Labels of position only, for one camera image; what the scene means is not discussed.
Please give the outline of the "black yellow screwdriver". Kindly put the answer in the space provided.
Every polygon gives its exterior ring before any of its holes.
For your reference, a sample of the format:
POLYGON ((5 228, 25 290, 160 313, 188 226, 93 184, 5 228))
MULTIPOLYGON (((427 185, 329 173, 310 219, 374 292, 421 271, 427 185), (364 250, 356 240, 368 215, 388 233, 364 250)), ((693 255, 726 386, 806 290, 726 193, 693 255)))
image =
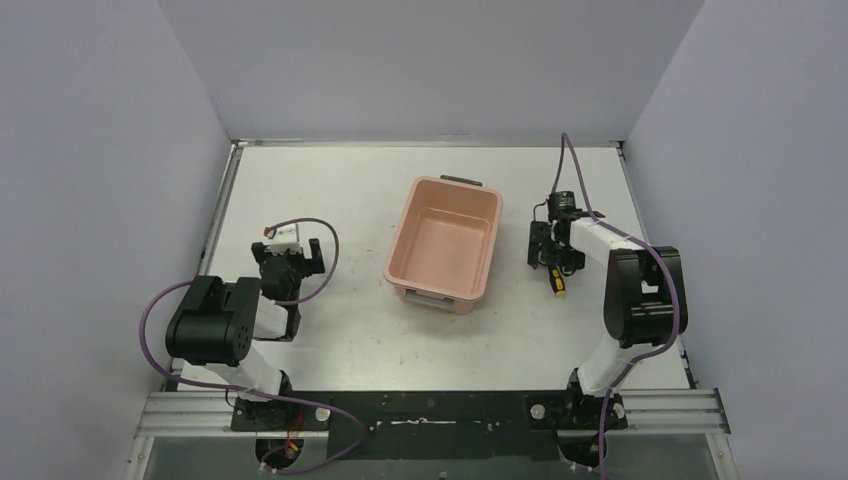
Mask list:
POLYGON ((555 296, 563 297, 566 294, 564 276, 556 265, 548 266, 548 279, 555 296))

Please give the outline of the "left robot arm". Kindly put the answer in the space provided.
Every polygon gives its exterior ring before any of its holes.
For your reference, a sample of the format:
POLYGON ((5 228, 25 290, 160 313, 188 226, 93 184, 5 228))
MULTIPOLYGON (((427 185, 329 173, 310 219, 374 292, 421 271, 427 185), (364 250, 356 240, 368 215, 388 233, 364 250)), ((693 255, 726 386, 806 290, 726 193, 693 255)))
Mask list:
POLYGON ((306 246, 296 237, 259 241, 252 244, 251 254, 259 268, 256 277, 193 279, 166 329, 165 344, 172 357, 239 387, 237 419, 282 431, 296 424, 302 409, 288 396, 288 375, 253 343, 294 340, 302 282, 325 273, 326 267, 316 238, 306 246))

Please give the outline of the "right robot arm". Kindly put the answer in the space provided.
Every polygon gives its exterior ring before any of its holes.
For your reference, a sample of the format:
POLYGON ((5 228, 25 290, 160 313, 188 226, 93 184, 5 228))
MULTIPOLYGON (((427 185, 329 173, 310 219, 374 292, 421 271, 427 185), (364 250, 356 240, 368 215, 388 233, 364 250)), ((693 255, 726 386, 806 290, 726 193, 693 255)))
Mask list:
POLYGON ((673 247, 652 246, 621 231, 599 212, 578 208, 571 191, 551 193, 543 204, 546 219, 530 224, 527 263, 546 269, 554 294, 564 295, 566 278, 589 260, 605 269, 606 333, 571 374, 555 419, 565 428, 617 427, 624 411, 613 397, 623 379, 687 327, 681 256, 673 247))

